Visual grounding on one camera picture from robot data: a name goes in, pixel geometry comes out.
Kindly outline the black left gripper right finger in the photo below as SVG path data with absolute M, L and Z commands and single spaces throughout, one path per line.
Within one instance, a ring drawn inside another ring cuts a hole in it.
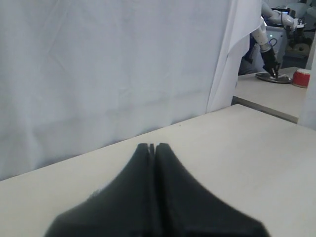
M 268 237 L 258 220 L 217 198 L 161 143 L 154 158 L 164 237 Z

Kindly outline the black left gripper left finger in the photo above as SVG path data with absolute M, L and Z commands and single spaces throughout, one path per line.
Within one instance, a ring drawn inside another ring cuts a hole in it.
M 154 146 L 139 144 L 123 170 L 105 188 L 58 215 L 47 237 L 153 237 L 155 235 Z

